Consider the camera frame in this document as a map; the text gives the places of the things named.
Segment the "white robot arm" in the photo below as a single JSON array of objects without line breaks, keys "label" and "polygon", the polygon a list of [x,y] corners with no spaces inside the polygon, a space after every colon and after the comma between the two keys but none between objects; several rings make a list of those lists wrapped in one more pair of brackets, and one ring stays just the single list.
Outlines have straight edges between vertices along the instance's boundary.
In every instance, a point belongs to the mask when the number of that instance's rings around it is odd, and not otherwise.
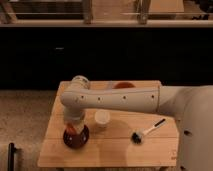
[{"label": "white robot arm", "polygon": [[65,118],[79,122],[87,109],[167,115],[179,131],[176,171],[213,171],[213,85],[95,90],[76,76],[60,96]]}]

